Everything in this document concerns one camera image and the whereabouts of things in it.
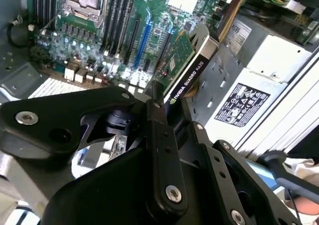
hole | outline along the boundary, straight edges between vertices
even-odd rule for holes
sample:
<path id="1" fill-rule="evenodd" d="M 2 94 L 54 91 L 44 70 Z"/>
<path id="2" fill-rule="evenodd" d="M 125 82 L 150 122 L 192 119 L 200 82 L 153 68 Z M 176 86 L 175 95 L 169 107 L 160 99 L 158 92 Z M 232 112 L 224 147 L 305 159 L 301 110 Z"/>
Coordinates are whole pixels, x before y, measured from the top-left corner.
<path id="1" fill-rule="evenodd" d="M 219 172 L 219 175 L 220 175 L 222 178 L 226 178 L 226 175 L 225 175 L 222 171 Z"/>
<path id="2" fill-rule="evenodd" d="M 225 84 L 226 84 L 226 79 L 224 78 L 223 82 L 221 82 L 221 84 L 220 84 L 220 88 L 222 89 Z"/>
<path id="3" fill-rule="evenodd" d="M 203 82 L 202 82 L 202 84 L 201 84 L 201 88 L 204 88 L 204 85 L 205 85 L 205 83 L 206 83 L 206 80 L 204 80 Z"/>
<path id="4" fill-rule="evenodd" d="M 196 159 L 195 161 L 193 161 L 193 164 L 195 164 L 195 165 L 197 165 L 197 166 L 199 166 L 199 167 L 200 167 L 200 162 L 199 162 L 199 160 L 198 160 L 198 159 Z"/>
<path id="5" fill-rule="evenodd" d="M 208 107 L 208 108 L 211 108 L 212 105 L 213 105 L 213 102 L 210 101 L 210 102 L 208 103 L 207 107 Z"/>
<path id="6" fill-rule="evenodd" d="M 164 148 L 165 152 L 167 152 L 168 154 L 170 154 L 171 150 L 169 147 Z"/>
<path id="7" fill-rule="evenodd" d="M 32 120 L 33 117 L 31 115 L 25 114 L 25 115 L 22 116 L 22 119 L 24 119 L 24 120 Z"/>
<path id="8" fill-rule="evenodd" d="M 244 208 L 245 213 L 249 217 L 252 217 L 253 215 L 255 215 L 254 206 L 253 206 L 253 203 L 252 203 L 249 195 L 245 192 L 240 192 L 238 194 L 238 197 L 239 197 L 239 200 Z"/>
<path id="9" fill-rule="evenodd" d="M 65 144 L 71 140 L 71 133 L 66 129 L 52 129 L 49 132 L 49 137 L 52 141 L 60 144 Z"/>
<path id="10" fill-rule="evenodd" d="M 278 222 L 280 223 L 280 225 L 288 225 L 284 220 L 282 219 L 278 219 Z"/>

black metal arm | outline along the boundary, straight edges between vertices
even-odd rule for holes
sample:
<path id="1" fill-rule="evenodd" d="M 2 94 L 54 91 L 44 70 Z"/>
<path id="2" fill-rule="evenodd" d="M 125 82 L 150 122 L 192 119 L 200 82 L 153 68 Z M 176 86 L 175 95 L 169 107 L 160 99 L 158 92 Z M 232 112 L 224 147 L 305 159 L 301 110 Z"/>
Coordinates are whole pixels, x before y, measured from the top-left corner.
<path id="1" fill-rule="evenodd" d="M 319 188 L 288 173 L 283 166 L 286 158 L 287 155 L 282 151 L 269 151 L 258 159 L 258 163 L 269 168 L 277 184 L 319 204 Z"/>
<path id="2" fill-rule="evenodd" d="M 166 115 L 161 85 L 152 88 L 147 101 L 108 87 L 0 107 L 6 175 L 34 211 L 45 208 L 42 225 L 300 224 L 230 144 L 209 141 L 184 100 Z M 127 151 L 71 181 L 74 153 L 116 134 Z"/>

electronic component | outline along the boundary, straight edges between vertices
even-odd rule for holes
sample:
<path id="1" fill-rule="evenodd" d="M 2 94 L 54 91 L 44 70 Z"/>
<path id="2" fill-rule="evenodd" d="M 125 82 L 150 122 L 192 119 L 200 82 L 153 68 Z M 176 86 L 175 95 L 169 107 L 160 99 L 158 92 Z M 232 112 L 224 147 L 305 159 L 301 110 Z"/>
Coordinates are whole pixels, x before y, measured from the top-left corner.
<path id="1" fill-rule="evenodd" d="M 73 81 L 75 77 L 75 73 L 79 70 L 79 65 L 75 63 L 69 63 L 64 71 L 64 78 L 66 80 Z"/>
<path id="2" fill-rule="evenodd" d="M 311 53 L 241 15 L 225 44 L 202 73 L 190 104 L 192 118 L 211 128 L 212 141 L 227 137 L 236 145 Z"/>
<path id="3" fill-rule="evenodd" d="M 86 80 L 88 82 L 94 83 L 94 77 L 95 77 L 95 75 L 93 72 L 88 72 L 86 75 Z"/>
<path id="4" fill-rule="evenodd" d="M 79 69 L 78 72 L 76 72 L 75 74 L 75 78 L 74 81 L 75 82 L 79 82 L 79 83 L 83 83 L 84 79 L 85 79 L 85 75 L 87 74 L 87 70 L 85 69 Z"/>

ram slot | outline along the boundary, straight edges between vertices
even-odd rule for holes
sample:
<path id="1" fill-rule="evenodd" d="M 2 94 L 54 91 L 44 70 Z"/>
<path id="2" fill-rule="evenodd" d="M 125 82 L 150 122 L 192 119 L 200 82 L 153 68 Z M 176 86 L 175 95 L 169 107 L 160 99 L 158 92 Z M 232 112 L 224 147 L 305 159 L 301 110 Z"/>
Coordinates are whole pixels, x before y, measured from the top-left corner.
<path id="1" fill-rule="evenodd" d="M 113 15 L 114 1 L 115 0 L 111 0 L 110 3 L 108 4 L 109 10 L 108 10 L 108 16 L 106 19 L 106 23 L 105 23 L 105 31 L 104 31 L 103 42 L 102 42 L 102 49 L 103 50 L 106 49 L 106 46 L 107 46 L 109 28 L 111 25 L 112 15 Z"/>
<path id="2" fill-rule="evenodd" d="M 130 60 L 131 53 L 132 53 L 133 46 L 134 46 L 134 41 L 135 41 L 136 35 L 139 31 L 139 27 L 140 27 L 140 19 L 136 18 L 135 24 L 134 24 L 134 29 L 133 29 L 131 40 L 130 40 L 130 45 L 129 45 L 129 48 L 126 52 L 125 58 L 124 58 L 124 64 L 128 64 L 128 62 Z"/>
<path id="3" fill-rule="evenodd" d="M 56 0 L 51 0 L 50 20 L 55 17 L 55 14 L 56 14 L 55 7 L 56 7 Z M 55 26 L 54 23 L 52 23 L 50 28 L 54 29 L 54 26 Z"/>
<path id="4" fill-rule="evenodd" d="M 160 65 L 160 62 L 164 59 L 165 53 L 167 51 L 167 48 L 169 47 L 168 45 L 170 44 L 171 37 L 172 37 L 172 34 L 168 33 L 166 38 L 165 38 L 165 43 L 164 43 L 164 45 L 163 45 L 163 47 L 162 47 L 162 49 L 160 51 L 159 58 L 158 58 L 158 61 L 156 63 L 154 72 L 157 70 L 158 66 Z"/>
<path id="5" fill-rule="evenodd" d="M 120 53 L 120 47 L 122 46 L 122 43 L 123 43 L 124 34 L 126 32 L 126 28 L 128 24 L 128 18 L 131 13 L 132 5 L 133 5 L 132 1 L 133 0 L 123 1 L 121 15 L 119 18 L 119 26 L 113 40 L 114 43 L 111 49 L 111 54 Z"/>
<path id="6" fill-rule="evenodd" d="M 111 28 L 110 28 L 110 35 L 108 36 L 108 39 L 107 39 L 107 42 L 106 42 L 106 47 L 108 50 L 110 50 L 111 48 L 111 44 L 113 43 L 113 36 L 116 34 L 116 31 L 117 31 L 117 22 L 118 22 L 118 19 L 119 19 L 119 12 L 121 11 L 120 7 L 121 7 L 121 4 L 122 4 L 122 1 L 123 0 L 116 0 L 115 1 L 115 8 L 114 8 L 114 16 L 113 16 L 113 20 L 112 20 L 112 23 L 111 23 Z"/>
<path id="7" fill-rule="evenodd" d="M 38 0 L 39 4 L 38 4 L 38 18 L 39 18 L 39 26 L 43 26 L 44 21 L 43 21 L 43 8 L 44 8 L 44 4 L 43 4 L 43 0 Z"/>
<path id="8" fill-rule="evenodd" d="M 144 33 L 143 33 L 143 37 L 142 37 L 142 40 L 141 40 L 141 44 L 140 44 L 140 47 L 138 49 L 138 52 L 137 52 L 137 55 L 136 55 L 136 59 L 135 59 L 134 65 L 133 65 L 134 69 L 137 69 L 139 67 L 139 65 L 140 65 L 141 57 L 142 57 L 146 42 L 148 40 L 151 28 L 152 28 L 152 23 L 151 22 L 146 24 L 146 27 L 145 27 L 145 30 L 144 30 Z"/>
<path id="9" fill-rule="evenodd" d="M 44 25 L 50 21 L 50 0 L 44 0 Z"/>
<path id="10" fill-rule="evenodd" d="M 33 2 L 33 21 L 38 22 L 37 5 L 38 0 L 32 0 Z"/>

silver screw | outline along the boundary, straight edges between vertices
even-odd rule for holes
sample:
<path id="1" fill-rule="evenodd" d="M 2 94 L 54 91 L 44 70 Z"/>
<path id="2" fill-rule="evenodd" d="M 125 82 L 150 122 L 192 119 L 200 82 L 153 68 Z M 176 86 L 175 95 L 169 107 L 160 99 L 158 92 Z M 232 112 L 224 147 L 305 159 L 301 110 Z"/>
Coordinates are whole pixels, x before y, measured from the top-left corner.
<path id="1" fill-rule="evenodd" d="M 157 107 L 157 108 L 160 108 L 160 105 L 157 104 L 157 103 L 153 103 L 153 105 L 154 105 L 155 107 Z"/>
<path id="2" fill-rule="evenodd" d="M 303 31 L 303 36 L 307 36 L 310 34 L 310 30 L 306 29 Z"/>
<path id="3" fill-rule="evenodd" d="M 237 225 L 245 225 L 246 224 L 243 216 L 236 210 L 231 211 L 231 217 L 233 218 L 233 220 L 235 221 L 235 223 Z"/>
<path id="4" fill-rule="evenodd" d="M 15 120 L 19 124 L 34 125 L 39 121 L 39 118 L 35 113 L 29 112 L 29 111 L 21 111 L 16 114 Z"/>
<path id="5" fill-rule="evenodd" d="M 204 130 L 204 127 L 201 124 L 196 124 L 196 126 L 199 130 Z"/>
<path id="6" fill-rule="evenodd" d="M 181 201 L 180 190 L 174 185 L 168 185 L 165 189 L 166 196 L 169 200 L 174 203 L 179 203 Z"/>
<path id="7" fill-rule="evenodd" d="M 130 96 L 129 96 L 128 94 L 126 94 L 126 93 L 122 93 L 122 96 L 123 96 L 124 98 L 126 98 L 126 99 L 129 99 L 129 98 L 130 98 Z"/>
<path id="8" fill-rule="evenodd" d="M 228 145 L 228 144 L 223 143 L 223 146 L 224 146 L 224 148 L 225 148 L 225 149 L 230 150 L 230 147 L 229 147 L 229 145 Z"/>

